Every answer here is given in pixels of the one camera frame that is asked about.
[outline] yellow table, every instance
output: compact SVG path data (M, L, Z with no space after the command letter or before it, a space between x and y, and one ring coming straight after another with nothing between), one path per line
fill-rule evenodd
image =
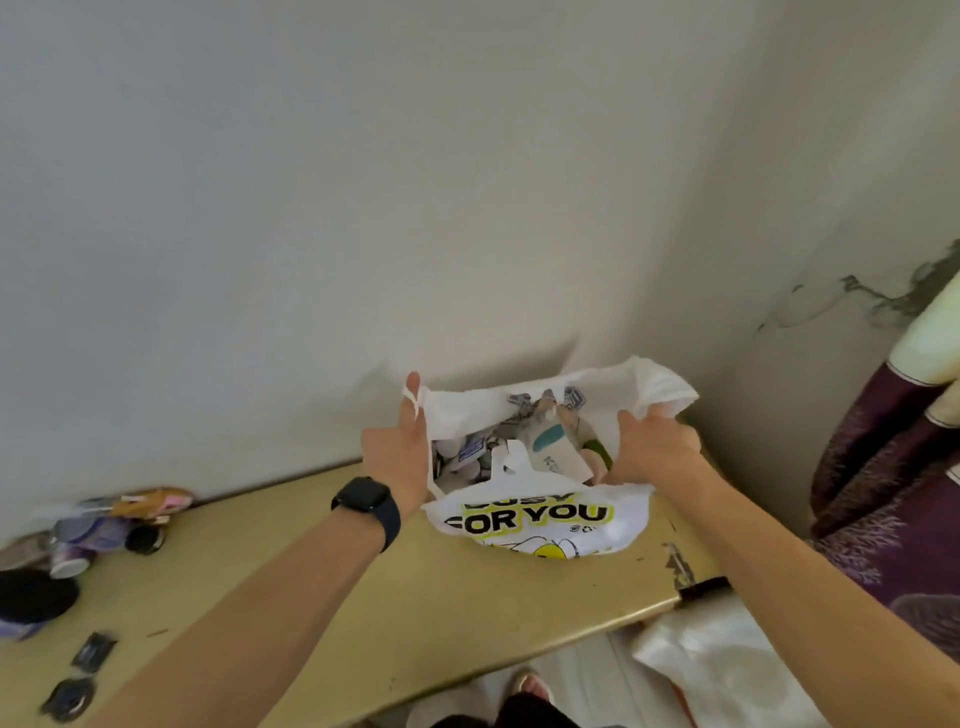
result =
M82 577L77 606L23 643L0 645L0 728L52 726L37 714L93 631L119 637L81 726L120 685L257 567L328 512L360 466L231 497L178 516L150 557L110 554ZM654 497L626 550L537 559L404 525L337 614L267 728L322 728L595 632L669 610L677 585L720 575L689 526Z

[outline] forearm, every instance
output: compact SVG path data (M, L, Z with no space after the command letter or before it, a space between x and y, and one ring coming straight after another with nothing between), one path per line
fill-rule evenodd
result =
M338 508L191 625L89 725L258 725L383 540L375 519Z
M960 725L960 667L723 482L701 455L649 475L835 728Z

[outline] black object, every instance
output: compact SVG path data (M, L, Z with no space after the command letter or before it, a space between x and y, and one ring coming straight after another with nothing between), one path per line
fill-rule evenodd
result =
M579 728L570 718L543 698L529 692L518 692L503 701L493 728ZM486 720L472 716L448 716L433 728L490 728Z
M61 680L47 701L40 706L40 712L57 723L69 723L82 716L90 707L96 691L97 686L90 677Z
M127 541L124 543L124 546L127 547L127 551L149 556L160 550L166 538L166 534L159 526L144 524L136 526L127 534Z
M0 571L0 619L15 624L40 624L56 619L77 602L74 579L52 579L46 571Z
M117 641L110 635L105 635L103 632L94 632L86 638L84 646L80 648L80 652L74 655L70 665L79 667L92 675L107 661L107 657L109 657L115 644L117 644Z
M351 511L369 513L383 526L386 540L381 553L394 542L400 532L400 510L396 507L390 488L371 477L355 477L333 499L330 508L342 505Z

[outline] white plastic bag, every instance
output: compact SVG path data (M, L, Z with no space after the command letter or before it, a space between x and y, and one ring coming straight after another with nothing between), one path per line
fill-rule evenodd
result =
M684 691L700 728L829 728L736 594L657 618L631 653Z
M614 459L619 410L641 417L651 404L665 402L671 414L677 414L697 398L690 385L670 370L632 356L605 369L492 389L458 393L421 387L427 437L454 440L492 427L516 413L516 396L537 400L546 390L564 395ZM431 482L431 491L437 500L423 510L443 533L466 536L484 546L570 559L628 546L646 527L653 489L641 484L588 487L557 473L534 471L526 449L512 440L494 451L489 481L448 496Z

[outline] peeling paint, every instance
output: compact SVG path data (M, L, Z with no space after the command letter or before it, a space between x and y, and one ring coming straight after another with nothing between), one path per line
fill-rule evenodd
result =
M670 557L667 559L665 566L673 571L674 588L679 591L696 584L697 579L693 574L693 569L690 568L690 565L686 562L686 559L684 559L680 548L672 541L661 544L661 546L666 546L670 552Z
M910 290L902 296L891 298L864 285L856 276L846 276L841 281L844 290L863 291L879 303L877 310L897 311L915 319L933 302L947 284L960 273L960 240L954 240L943 257L919 265L910 277Z

